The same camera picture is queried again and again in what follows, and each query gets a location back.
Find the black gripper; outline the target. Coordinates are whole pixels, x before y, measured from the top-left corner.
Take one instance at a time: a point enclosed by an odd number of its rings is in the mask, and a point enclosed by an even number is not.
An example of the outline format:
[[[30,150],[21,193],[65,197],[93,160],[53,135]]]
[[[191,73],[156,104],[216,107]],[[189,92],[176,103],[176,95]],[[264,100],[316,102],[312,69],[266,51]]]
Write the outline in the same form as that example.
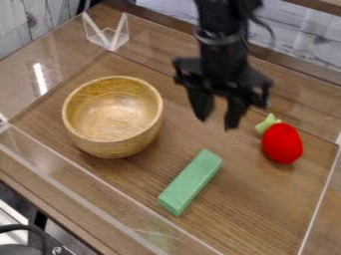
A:
[[[199,38],[199,56],[171,60],[173,82],[187,91],[195,117],[204,122],[213,98],[227,99],[224,129],[237,128],[249,106],[267,107],[271,79],[247,61],[245,38]]]

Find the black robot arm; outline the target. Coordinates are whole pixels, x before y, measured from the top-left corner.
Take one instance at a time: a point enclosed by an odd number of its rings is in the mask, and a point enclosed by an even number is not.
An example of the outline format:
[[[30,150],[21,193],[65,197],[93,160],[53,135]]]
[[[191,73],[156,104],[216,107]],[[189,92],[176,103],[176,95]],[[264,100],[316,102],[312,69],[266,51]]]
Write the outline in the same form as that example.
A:
[[[204,121],[213,99],[227,102],[225,129],[236,128],[251,106],[266,108],[272,80],[248,64],[248,24],[260,24],[262,0],[193,0],[197,13],[196,58],[175,58],[173,81],[185,88],[195,117]]]

